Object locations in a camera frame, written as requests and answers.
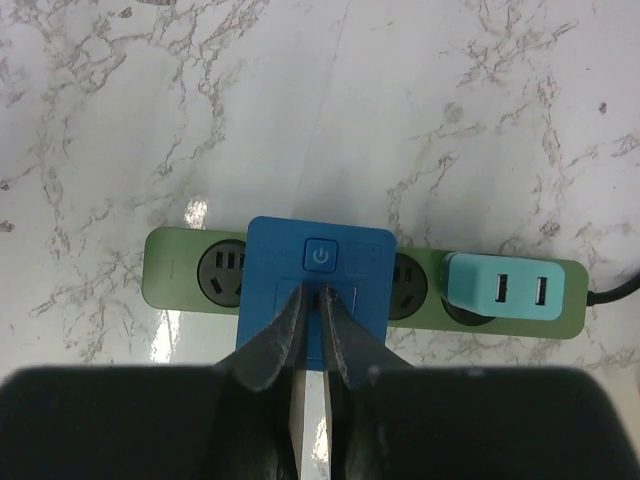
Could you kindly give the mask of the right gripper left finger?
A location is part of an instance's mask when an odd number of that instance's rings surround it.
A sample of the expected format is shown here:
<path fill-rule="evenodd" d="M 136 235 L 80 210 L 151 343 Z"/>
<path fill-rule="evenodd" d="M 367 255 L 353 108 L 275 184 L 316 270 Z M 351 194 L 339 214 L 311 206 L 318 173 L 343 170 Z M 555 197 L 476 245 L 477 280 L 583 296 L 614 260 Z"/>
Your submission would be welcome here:
<path fill-rule="evenodd" d="M 211 366 L 35 367 L 1 388 L 5 479 L 295 479 L 306 289 Z"/>

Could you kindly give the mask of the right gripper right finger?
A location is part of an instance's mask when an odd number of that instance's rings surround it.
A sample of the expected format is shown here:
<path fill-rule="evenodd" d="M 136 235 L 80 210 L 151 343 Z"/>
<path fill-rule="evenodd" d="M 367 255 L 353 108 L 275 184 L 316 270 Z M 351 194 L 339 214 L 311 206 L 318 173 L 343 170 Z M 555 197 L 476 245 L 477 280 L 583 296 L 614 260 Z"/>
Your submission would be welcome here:
<path fill-rule="evenodd" d="M 319 295 L 334 479 L 635 479 L 605 390 L 564 367 L 417 367 Z"/>

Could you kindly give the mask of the blue cube socket adapter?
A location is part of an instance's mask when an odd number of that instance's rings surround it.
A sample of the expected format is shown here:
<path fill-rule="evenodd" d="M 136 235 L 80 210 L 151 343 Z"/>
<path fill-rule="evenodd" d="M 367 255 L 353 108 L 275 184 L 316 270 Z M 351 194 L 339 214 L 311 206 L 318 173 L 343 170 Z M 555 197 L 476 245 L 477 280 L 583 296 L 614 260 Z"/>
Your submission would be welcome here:
<path fill-rule="evenodd" d="M 248 226 L 236 346 L 263 330 L 300 284 L 310 288 L 306 368 L 325 367 L 320 288 L 334 288 L 354 320 L 386 338 L 396 239 L 384 229 L 256 217 Z"/>

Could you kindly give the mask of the green power strip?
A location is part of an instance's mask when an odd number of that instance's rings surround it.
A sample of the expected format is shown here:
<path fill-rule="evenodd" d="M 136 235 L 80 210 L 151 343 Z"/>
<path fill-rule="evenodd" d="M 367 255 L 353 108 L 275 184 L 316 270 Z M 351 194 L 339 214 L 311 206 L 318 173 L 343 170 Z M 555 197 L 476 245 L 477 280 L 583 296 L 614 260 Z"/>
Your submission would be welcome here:
<path fill-rule="evenodd" d="M 201 291 L 197 279 L 201 258 L 211 249 L 231 246 L 244 252 L 246 235 L 237 232 L 160 227 L 146 238 L 143 258 L 142 295 L 151 307 L 197 313 L 236 315 L 240 297 L 236 289 L 228 300 L 211 300 Z M 405 308 L 399 294 L 393 294 L 390 327 L 416 330 L 466 332 L 568 340 L 584 328 L 588 274 L 578 262 L 559 260 L 566 274 L 563 311 L 553 321 L 519 320 L 466 314 L 440 300 L 440 262 L 448 252 L 429 248 L 400 247 L 396 261 L 413 262 L 424 273 L 426 288 Z"/>

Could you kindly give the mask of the teal plug adapter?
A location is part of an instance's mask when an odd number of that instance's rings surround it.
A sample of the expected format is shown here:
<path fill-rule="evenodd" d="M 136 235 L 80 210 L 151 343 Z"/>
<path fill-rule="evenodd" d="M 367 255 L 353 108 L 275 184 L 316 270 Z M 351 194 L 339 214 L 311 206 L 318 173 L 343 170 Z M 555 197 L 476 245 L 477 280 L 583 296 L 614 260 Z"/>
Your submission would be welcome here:
<path fill-rule="evenodd" d="M 460 252 L 444 260 L 447 303 L 483 317 L 553 321 L 565 282 L 562 266 L 547 260 Z"/>

